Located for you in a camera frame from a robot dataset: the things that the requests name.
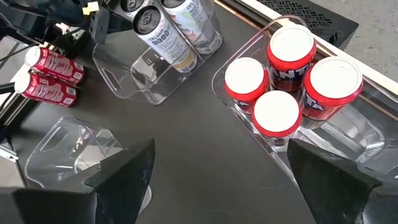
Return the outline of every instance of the clear plastic tray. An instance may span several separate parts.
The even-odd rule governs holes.
[[[33,150],[24,172],[44,188],[122,150],[110,130],[65,116]]]
[[[294,180],[287,159],[287,146],[270,147],[266,140],[255,129],[250,116],[244,114],[234,104],[224,88],[224,75],[228,65],[240,57],[252,57],[268,66],[266,46],[271,35],[285,24],[286,20],[297,24],[305,24],[303,20],[295,16],[282,16],[266,26],[252,37],[241,49],[239,49],[214,75],[212,86],[214,94],[234,113],[256,141],[269,153],[269,155],[283,168],[288,176]],[[324,56],[317,52],[314,63]],[[377,106],[369,103],[366,96],[383,94],[381,91],[366,92],[350,105],[345,106],[329,121],[317,129],[305,129],[300,127],[293,138],[319,146],[327,151],[343,156],[357,162],[367,169],[375,170],[389,178],[398,178],[398,120],[394,116],[388,116],[377,110]]]
[[[223,43],[223,36],[214,9],[214,2],[211,0],[200,0],[200,2],[208,13],[203,30],[214,27],[216,38],[220,42],[216,49],[219,49]],[[116,13],[126,17],[120,9]],[[118,98],[159,105],[216,51],[210,54],[199,54],[192,46],[196,42],[190,44],[181,33],[180,35],[189,46],[187,51],[192,50],[197,56],[197,65],[187,73],[177,71],[172,66],[174,62],[168,63],[164,60],[154,49],[148,47],[133,30],[109,34],[105,44],[97,44],[94,47],[93,60],[105,82]]]

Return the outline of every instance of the wooden edge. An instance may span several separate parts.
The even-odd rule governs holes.
[[[388,115],[390,118],[392,118],[392,119],[398,121],[398,117],[397,117],[397,116],[394,116],[394,115],[391,114],[390,112],[388,112],[388,111],[386,111],[385,109],[381,108],[379,105],[377,105],[377,103],[371,101],[370,99],[366,98],[366,97],[363,96],[363,95],[359,95],[359,97],[360,97],[362,100],[364,100],[364,101],[366,101],[367,103],[369,103],[370,105],[372,105],[372,106],[374,106],[375,108],[377,108],[378,110],[382,111],[382,112],[385,113],[386,115]]]
[[[239,0],[239,1],[242,1],[245,4],[253,7],[254,9],[261,12],[264,16],[266,16],[270,20],[274,20],[274,19],[278,18],[279,16],[281,16],[278,12],[273,11],[269,7],[261,4],[260,2],[258,2],[256,0]],[[214,0],[214,2],[217,3],[218,5],[220,5],[221,7],[225,8],[230,13],[239,17],[243,21],[247,22],[250,26],[253,26],[257,30],[261,30],[260,27],[258,27],[254,23],[252,23],[249,19],[245,18],[244,16],[240,15],[236,11],[232,10],[231,8],[229,8],[222,2],[219,2],[218,0]],[[287,26],[287,25],[293,24],[293,22],[291,22],[287,19],[283,19],[279,22],[279,24],[281,24],[282,26]],[[337,56],[344,57],[344,58],[347,58],[347,59],[353,61],[359,67],[359,69],[361,70],[361,72],[365,76],[365,78],[372,80],[373,82],[377,83],[378,85],[391,91],[393,94],[398,95],[398,83],[397,82],[395,82],[394,80],[391,80],[390,78],[379,73],[375,69],[365,65],[358,59],[355,59],[354,57],[350,56],[346,52],[344,52],[344,51],[338,49],[337,47],[331,45],[330,43],[324,41],[322,38],[318,37],[317,35],[313,35],[313,36],[317,42],[318,52],[320,52],[321,54],[323,54],[325,56],[337,55]]]
[[[231,9],[230,7],[226,6],[224,3],[222,3],[222,2],[220,2],[218,0],[214,0],[214,2],[217,3],[217,5],[223,7],[224,9],[226,9],[228,12],[234,14],[235,16],[237,16],[238,18],[240,18],[241,20],[243,20],[244,22],[246,22],[250,26],[254,27],[256,30],[258,30],[258,31],[261,30],[261,27],[255,25],[255,23],[251,22],[248,18],[240,15],[238,12],[236,12],[233,9]]]

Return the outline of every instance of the black cable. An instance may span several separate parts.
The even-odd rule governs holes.
[[[13,53],[15,50],[18,49],[18,47],[20,46],[20,43],[16,43],[14,44],[14,46],[12,47],[12,49],[10,50],[10,52],[8,54]],[[3,60],[2,62],[0,62],[0,69],[2,69],[2,67],[6,64],[7,60]]]
[[[5,59],[8,59],[9,57],[12,57],[12,56],[18,54],[19,52],[22,52],[22,51],[24,51],[24,50],[26,50],[26,49],[28,49],[28,48],[30,48],[30,47],[33,47],[33,46],[35,46],[35,45],[37,45],[37,44],[36,44],[36,43],[29,44],[28,46],[24,47],[23,49],[17,50],[16,52],[14,52],[14,53],[12,53],[12,54],[9,54],[9,55],[5,56],[4,58],[0,59],[0,62],[3,61],[3,60],[5,60]]]
[[[78,31],[80,31],[80,30],[81,30],[81,28],[77,28],[77,29],[75,29],[74,31],[67,32],[66,34],[63,34],[63,35],[61,35],[61,36],[59,36],[59,37],[57,37],[57,38],[65,37],[66,35],[72,35],[72,34],[78,32]],[[35,46],[35,45],[38,45],[38,44],[36,44],[36,43],[29,44],[27,47],[24,47],[23,49],[17,50],[16,52],[14,52],[14,53],[12,53],[12,54],[10,54],[10,55],[7,55],[7,56],[5,56],[4,58],[0,59],[0,62],[3,61],[3,60],[5,60],[5,59],[7,59],[7,58],[9,58],[9,57],[12,57],[12,56],[18,54],[19,52],[22,52],[22,51],[24,51],[24,50],[26,50],[26,49],[28,49],[28,48],[30,48],[30,47],[33,47],[33,46]]]
[[[2,111],[4,109],[4,107],[6,106],[6,104],[8,103],[8,101],[11,99],[11,97],[13,92],[11,92],[10,94],[8,94],[7,98],[3,101],[3,103],[0,106],[0,111]]]

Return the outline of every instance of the red can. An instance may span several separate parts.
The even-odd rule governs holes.
[[[76,102],[74,87],[50,77],[26,73],[16,80],[15,91],[26,98],[60,106],[71,106]]]
[[[252,120],[270,145],[283,146],[300,127],[301,107],[290,94],[269,91],[256,101]]]
[[[327,57],[316,63],[304,77],[303,115],[326,121],[361,93],[362,73],[343,57]]]
[[[52,50],[42,47],[31,47],[25,55],[25,64],[37,72],[50,75],[52,78],[77,85],[84,77],[82,65]]]
[[[313,35],[306,27],[292,25],[278,29],[267,46],[271,85],[276,90],[298,91],[316,51]]]
[[[225,71],[225,89],[242,112],[269,89],[268,72],[256,59],[243,57],[233,61]]]

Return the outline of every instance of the pull tab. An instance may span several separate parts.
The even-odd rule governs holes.
[[[142,24],[148,25],[152,20],[152,11],[148,10],[144,13],[144,18],[142,18]]]
[[[137,1],[136,0],[128,0],[127,1],[127,8],[134,8],[135,6],[136,6],[136,4],[137,4]]]

